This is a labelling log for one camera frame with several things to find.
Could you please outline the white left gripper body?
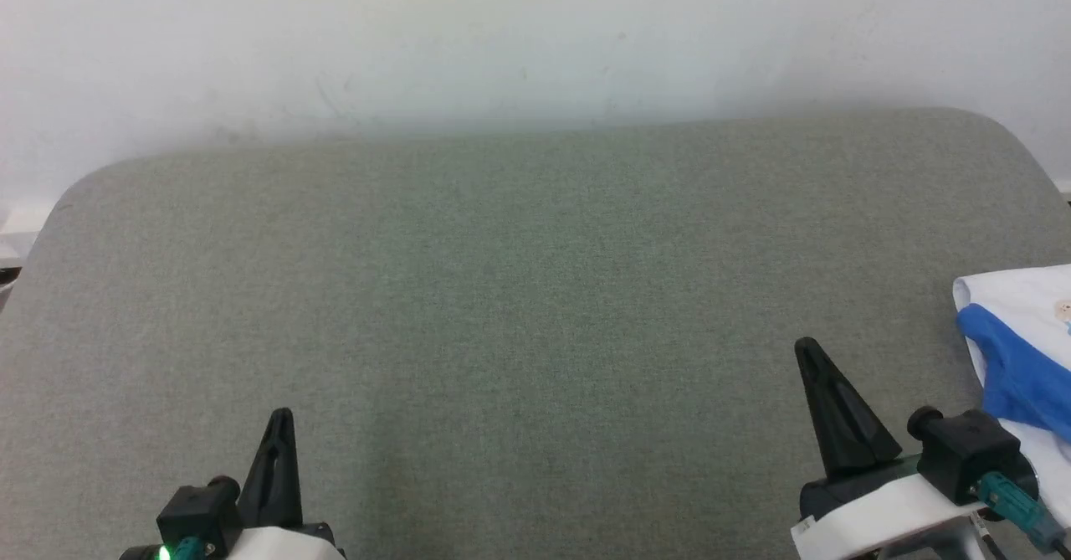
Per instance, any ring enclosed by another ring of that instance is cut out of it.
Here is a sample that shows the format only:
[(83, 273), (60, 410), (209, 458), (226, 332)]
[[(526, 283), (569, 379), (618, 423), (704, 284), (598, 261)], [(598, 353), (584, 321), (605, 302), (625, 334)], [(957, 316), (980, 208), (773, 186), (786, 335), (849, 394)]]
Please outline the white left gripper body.
[(243, 530), (226, 559), (311, 560), (345, 559), (343, 548), (328, 523), (310, 523), (299, 528), (260, 527)]

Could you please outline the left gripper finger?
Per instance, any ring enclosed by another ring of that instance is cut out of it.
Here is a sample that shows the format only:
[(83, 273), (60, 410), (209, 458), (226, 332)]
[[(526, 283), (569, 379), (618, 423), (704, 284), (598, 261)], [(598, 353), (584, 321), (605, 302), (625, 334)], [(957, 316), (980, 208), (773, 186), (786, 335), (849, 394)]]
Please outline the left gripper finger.
[(245, 528), (297, 529), (305, 525), (290, 408), (277, 408), (271, 413), (237, 508)]

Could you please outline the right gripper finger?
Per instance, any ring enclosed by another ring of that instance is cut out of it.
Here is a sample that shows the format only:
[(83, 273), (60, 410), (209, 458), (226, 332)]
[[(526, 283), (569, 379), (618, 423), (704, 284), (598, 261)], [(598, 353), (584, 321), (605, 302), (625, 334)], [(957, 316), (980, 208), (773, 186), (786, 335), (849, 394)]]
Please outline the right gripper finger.
[(897, 460), (903, 447), (819, 342), (811, 337), (796, 339), (793, 351), (826, 476), (841, 480), (862, 475)]

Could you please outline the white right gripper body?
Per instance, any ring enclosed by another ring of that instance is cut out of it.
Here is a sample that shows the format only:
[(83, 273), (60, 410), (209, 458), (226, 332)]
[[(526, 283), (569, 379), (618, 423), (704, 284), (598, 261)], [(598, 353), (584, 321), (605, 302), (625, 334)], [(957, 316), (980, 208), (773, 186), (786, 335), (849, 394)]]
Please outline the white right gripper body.
[(808, 481), (791, 541), (801, 559), (895, 559), (932, 550), (940, 559), (983, 559), (971, 520), (980, 503), (957, 506), (925, 476), (915, 457), (868, 475)]

